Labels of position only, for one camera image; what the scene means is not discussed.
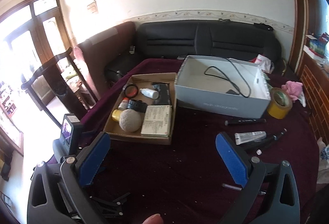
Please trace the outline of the person left hand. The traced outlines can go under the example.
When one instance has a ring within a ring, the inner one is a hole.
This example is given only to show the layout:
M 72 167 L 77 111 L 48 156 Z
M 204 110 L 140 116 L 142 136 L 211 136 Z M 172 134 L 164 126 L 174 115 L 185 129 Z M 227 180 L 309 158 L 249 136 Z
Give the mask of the person left hand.
M 144 220 L 142 224 L 164 224 L 164 221 L 160 214 L 154 214 Z

